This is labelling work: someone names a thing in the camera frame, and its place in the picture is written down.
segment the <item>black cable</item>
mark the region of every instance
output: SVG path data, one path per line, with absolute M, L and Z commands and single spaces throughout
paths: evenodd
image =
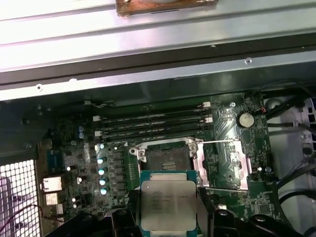
M 310 95 L 299 95 L 294 96 L 287 101 L 283 102 L 279 106 L 275 106 L 273 109 L 267 111 L 265 113 L 267 120 L 270 120 L 274 117 L 277 117 L 283 114 L 285 111 L 289 110 L 290 108 L 299 105 L 302 101 L 308 99 Z
M 291 192 L 291 193 L 284 195 L 283 197 L 281 197 L 279 199 L 279 201 L 280 201 L 280 203 L 283 203 L 291 197 L 300 196 L 300 195 L 304 195 L 308 198 L 316 199 L 316 191 L 314 191 L 314 190 L 300 190 L 300 191 L 295 191 L 295 192 Z
M 284 122 L 284 123 L 267 123 L 268 127 L 295 127 L 292 122 Z M 316 129 L 313 129 L 305 124 L 297 123 L 297 127 L 307 130 L 313 135 L 316 135 Z
M 261 87 L 259 87 L 258 89 L 252 91 L 250 94 L 249 94 L 249 97 L 253 97 L 256 93 L 260 92 L 261 90 L 263 89 L 266 89 L 268 87 L 271 87 L 273 85 L 278 85 L 278 84 L 282 84 L 282 83 L 288 83 L 288 82 L 291 82 L 291 83 L 294 83 L 296 84 L 299 88 L 301 88 L 302 90 L 304 90 L 307 94 L 309 94 L 310 96 L 316 96 L 315 93 L 313 93 L 311 90 L 309 90 L 306 86 L 304 86 L 301 82 L 298 81 L 299 79 L 285 79 L 285 80 L 279 80 L 279 81 L 273 81 L 273 82 L 270 82 L 268 84 L 265 84 Z
M 303 236 L 304 236 L 304 237 L 311 237 L 314 233 L 316 233 L 316 227 L 315 227 L 315 226 L 308 228 L 308 229 L 304 232 Z
M 285 176 L 284 178 L 282 178 L 280 180 L 280 182 L 276 185 L 277 189 L 282 188 L 284 185 L 286 185 L 287 183 L 291 182 L 292 180 L 300 177 L 303 174 L 306 174 L 310 171 L 312 171 L 313 169 L 316 169 L 316 164 L 308 164 L 302 168 L 299 168 L 297 170 L 295 170 L 292 174 Z

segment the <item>mounting screw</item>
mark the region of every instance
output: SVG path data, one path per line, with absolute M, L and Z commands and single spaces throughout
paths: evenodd
M 139 157 L 144 157 L 145 156 L 145 152 L 144 151 L 139 151 L 138 152 L 138 156 Z
M 265 222 L 266 221 L 266 219 L 263 216 L 256 216 L 255 219 L 256 219 L 256 221 L 259 221 L 259 222 Z
M 26 144 L 26 149 L 31 149 L 33 146 L 31 143 Z
M 43 85 L 42 84 L 37 84 L 36 89 L 41 92 L 43 90 Z
M 189 145 L 189 150 L 190 151 L 195 151 L 196 149 L 197 149 L 197 147 L 195 146 L 195 144 Z
M 227 211 L 224 211 L 224 210 L 220 210 L 218 212 L 221 216 L 227 216 L 228 215 L 228 212 Z
M 245 59 L 245 64 L 247 64 L 247 65 L 252 64 L 252 59 L 251 58 L 246 58 Z

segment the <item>ventilation grille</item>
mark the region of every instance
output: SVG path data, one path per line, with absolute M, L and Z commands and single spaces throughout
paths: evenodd
M 34 161 L 0 166 L 0 229 L 8 222 L 0 237 L 40 236 L 38 207 L 25 208 L 31 204 L 38 204 Z

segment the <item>motherboard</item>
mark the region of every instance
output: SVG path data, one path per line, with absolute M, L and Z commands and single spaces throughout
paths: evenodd
M 142 170 L 195 170 L 217 208 L 286 221 L 267 122 L 251 114 L 262 106 L 260 94 L 234 93 L 56 115 L 45 154 L 60 188 L 46 204 L 62 207 L 63 220 L 80 211 L 103 218 L 126 204 Z

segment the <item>cable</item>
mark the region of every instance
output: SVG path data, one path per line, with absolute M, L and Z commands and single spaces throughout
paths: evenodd
M 316 233 L 316 227 L 315 227 L 315 226 L 308 228 L 308 229 L 304 232 L 303 236 L 304 236 L 304 237 L 312 237 L 312 235 L 313 235 L 314 233 Z
M 313 129 L 305 124 L 302 123 L 295 123 L 295 122 L 284 122 L 284 123 L 267 123 L 268 127 L 300 127 L 313 135 L 316 135 L 316 129 Z
M 316 199 L 316 191 L 314 191 L 314 190 L 301 190 L 301 191 L 295 191 L 295 192 L 288 193 L 288 194 L 284 195 L 283 197 L 281 197 L 279 200 L 280 200 L 280 203 L 283 203 L 291 197 L 300 196 L 300 195 L 304 195 L 308 198 Z
M 308 99 L 309 95 L 299 95 L 294 96 L 287 101 L 283 102 L 279 106 L 275 106 L 273 109 L 267 111 L 265 113 L 267 120 L 270 120 L 274 117 L 277 117 L 281 114 L 283 114 L 285 111 L 289 110 L 290 108 L 299 105 L 302 101 Z
M 22 209 L 16 211 L 12 216 L 10 216 L 9 219 L 7 220 L 7 222 L 1 227 L 0 233 L 1 233 L 1 232 L 5 229 L 5 227 L 14 219 L 14 217 L 15 217 L 17 214 L 21 213 L 22 211 L 24 211 L 25 209 L 27 209 L 27 208 L 29 208 L 29 207 L 31 207 L 31 206 L 33 206 L 33 207 L 38 207 L 38 208 L 39 208 L 40 216 L 41 216 L 43 219 L 48 219 L 48 220 L 52 220 L 52 221 L 63 222 L 63 221 L 58 220 L 58 219 L 56 219 L 56 218 L 44 216 L 43 209 L 42 209 L 41 206 L 34 205 L 34 204 L 30 204 L 30 205 L 27 205 L 27 206 L 23 207 Z
M 316 94 L 313 93 L 311 90 L 309 90 L 306 86 L 304 86 L 302 83 L 300 83 L 299 81 L 295 80 L 295 79 L 285 79 L 285 80 L 279 80 L 279 81 L 273 81 L 271 83 L 268 83 L 266 85 L 263 85 L 261 87 L 259 87 L 258 89 L 252 91 L 250 94 L 249 94 L 249 97 L 253 97 L 256 93 L 260 92 L 261 90 L 263 89 L 266 89 L 268 87 L 271 87 L 273 85 L 278 85 L 278 84 L 282 84 L 282 83 L 287 83 L 287 82 L 291 82 L 291 83 L 294 83 L 296 84 L 299 88 L 301 88 L 302 90 L 304 90 L 307 94 L 309 94 L 310 96 L 313 96 L 315 97 Z
M 308 164 L 302 168 L 295 170 L 292 174 L 285 176 L 284 178 L 280 179 L 280 182 L 276 185 L 277 189 L 282 188 L 287 183 L 291 182 L 292 180 L 300 177 L 303 174 L 306 174 L 313 169 L 316 169 L 316 164 Z

